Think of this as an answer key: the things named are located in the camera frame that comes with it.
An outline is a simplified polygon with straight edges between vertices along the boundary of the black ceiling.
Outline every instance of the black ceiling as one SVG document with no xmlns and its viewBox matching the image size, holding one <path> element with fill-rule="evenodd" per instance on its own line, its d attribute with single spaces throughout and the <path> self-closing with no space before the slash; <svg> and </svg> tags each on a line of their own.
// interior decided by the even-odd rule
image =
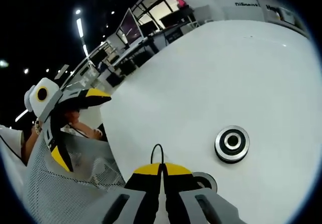
<svg viewBox="0 0 322 224">
<path fill-rule="evenodd" d="M 0 59 L 9 63 L 9 67 L 0 68 L 0 124 L 14 126 L 16 116 L 25 109 L 24 93 L 32 85 L 43 77 L 53 79 L 64 64 L 74 68 L 84 58 L 78 18 L 91 52 L 103 35 L 115 32 L 127 8 L 137 1 L 0 0 Z"/>
</svg>

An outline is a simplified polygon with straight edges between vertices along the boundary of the white mesh panel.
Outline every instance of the white mesh panel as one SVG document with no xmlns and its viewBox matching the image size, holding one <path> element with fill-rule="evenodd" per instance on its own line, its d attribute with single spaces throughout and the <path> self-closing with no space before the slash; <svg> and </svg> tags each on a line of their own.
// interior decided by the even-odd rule
<svg viewBox="0 0 322 224">
<path fill-rule="evenodd" d="M 67 172 L 51 157 L 42 134 L 38 139 L 28 163 L 23 199 L 37 222 L 79 223 L 98 198 L 125 185 L 113 158 L 79 153 L 67 144 L 74 168 Z"/>
</svg>

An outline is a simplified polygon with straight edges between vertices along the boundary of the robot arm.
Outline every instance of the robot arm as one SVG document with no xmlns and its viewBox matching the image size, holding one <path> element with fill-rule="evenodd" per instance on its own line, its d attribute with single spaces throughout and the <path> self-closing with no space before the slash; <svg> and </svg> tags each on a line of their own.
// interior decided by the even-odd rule
<svg viewBox="0 0 322 224">
<path fill-rule="evenodd" d="M 245 223 L 235 206 L 215 191 L 201 188 L 188 169 L 171 163 L 143 166 L 124 188 L 109 191 L 103 200 L 107 213 L 102 223 L 154 223 L 162 173 L 170 223 Z"/>
<path fill-rule="evenodd" d="M 85 109 L 111 100 L 111 96 L 97 89 L 65 90 L 48 78 L 43 78 L 25 94 L 25 106 L 43 122 L 42 134 L 52 157 L 66 171 L 73 171 L 66 146 L 61 141 L 60 128 L 68 124 L 64 113 L 71 109 Z"/>
</svg>

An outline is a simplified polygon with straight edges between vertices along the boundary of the white curved surface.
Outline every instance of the white curved surface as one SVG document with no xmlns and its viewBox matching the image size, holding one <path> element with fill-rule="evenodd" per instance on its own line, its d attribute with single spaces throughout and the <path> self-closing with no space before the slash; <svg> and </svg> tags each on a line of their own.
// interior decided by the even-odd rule
<svg viewBox="0 0 322 224">
<path fill-rule="evenodd" d="M 305 201 L 321 158 L 322 77 L 311 43 L 255 21 L 208 23 L 151 58 L 101 108 L 127 181 L 156 143 L 170 162 L 211 174 L 247 223 L 287 223 Z M 229 125 L 250 137 L 228 165 L 215 154 Z"/>
</svg>

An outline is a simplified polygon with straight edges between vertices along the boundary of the black cable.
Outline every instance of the black cable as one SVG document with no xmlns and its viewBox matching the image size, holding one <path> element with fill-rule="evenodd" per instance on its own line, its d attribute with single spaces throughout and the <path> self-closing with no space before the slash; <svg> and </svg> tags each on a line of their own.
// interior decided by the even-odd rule
<svg viewBox="0 0 322 224">
<path fill-rule="evenodd" d="M 72 129 L 74 129 L 76 132 L 78 132 L 80 135 L 83 135 L 84 137 L 86 138 L 89 138 L 87 137 L 85 134 L 81 133 L 80 131 L 78 131 L 76 128 L 74 128 L 73 126 L 71 126 L 70 124 L 68 124 L 68 126 L 70 126 Z"/>
<path fill-rule="evenodd" d="M 15 152 L 15 151 L 13 151 L 13 149 L 7 144 L 7 142 L 4 140 L 4 138 L 0 135 L 0 138 L 2 139 L 2 141 L 5 143 L 5 145 L 7 145 L 7 147 L 11 150 L 11 152 L 18 158 L 18 159 L 20 159 L 20 161 L 24 164 L 24 165 L 26 165 L 25 163 L 24 163 L 24 161 L 22 160 L 22 158 Z"/>
<path fill-rule="evenodd" d="M 155 150 L 156 146 L 159 146 L 159 147 L 161 148 L 161 155 L 162 155 L 162 161 L 161 161 L 161 163 L 162 163 L 162 164 L 164 164 L 165 162 L 164 162 L 164 153 L 163 153 L 163 148 L 162 148 L 161 144 L 159 144 L 159 143 L 158 143 L 158 144 L 156 144 L 156 145 L 154 146 L 153 150 L 152 150 L 152 153 L 151 153 L 151 161 L 150 161 L 150 163 L 151 163 L 151 164 L 153 164 L 153 153 L 154 153 L 154 150 Z"/>
</svg>

